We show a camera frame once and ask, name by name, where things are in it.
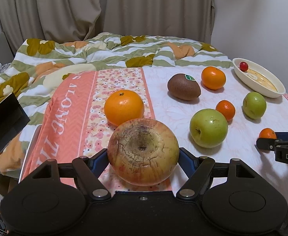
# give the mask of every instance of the silver bolt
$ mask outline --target silver bolt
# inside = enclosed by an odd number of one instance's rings
[[[140,200],[147,200],[148,198],[147,198],[146,196],[144,196],[144,195],[141,195],[141,196],[139,197],[139,199],[140,199]]]
[[[192,197],[195,192],[191,189],[182,189],[179,194],[183,197]]]
[[[96,189],[93,191],[93,195],[96,197],[104,197],[108,194],[108,191],[106,189]]]

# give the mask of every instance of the curtain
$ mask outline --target curtain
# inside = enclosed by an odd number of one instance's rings
[[[59,43],[101,32],[210,42],[213,0],[0,0],[0,21],[15,53],[27,38]]]

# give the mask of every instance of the tangerine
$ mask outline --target tangerine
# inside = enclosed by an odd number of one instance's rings
[[[262,129],[260,134],[259,134],[259,138],[273,138],[273,139],[277,139],[276,133],[270,129],[270,128],[265,128]]]
[[[203,69],[201,79],[203,85],[211,90],[218,90],[226,83],[226,75],[224,72],[213,66]]]
[[[230,121],[232,118],[234,118],[236,113],[234,105],[227,100],[220,101],[217,104],[215,110],[222,113],[227,121]]]
[[[104,112],[107,120],[115,125],[144,115],[144,103],[141,97],[131,90],[118,90],[106,100]]]

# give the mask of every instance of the brown kiwi fruit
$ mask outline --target brown kiwi fruit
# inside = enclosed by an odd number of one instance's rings
[[[193,100],[201,95],[201,88],[190,75],[176,74],[167,84],[171,95],[182,100]]]

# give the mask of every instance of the fruit sticker label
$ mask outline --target fruit sticker label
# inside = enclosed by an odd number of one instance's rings
[[[189,81],[195,81],[195,79],[190,75],[185,75],[185,78]]]

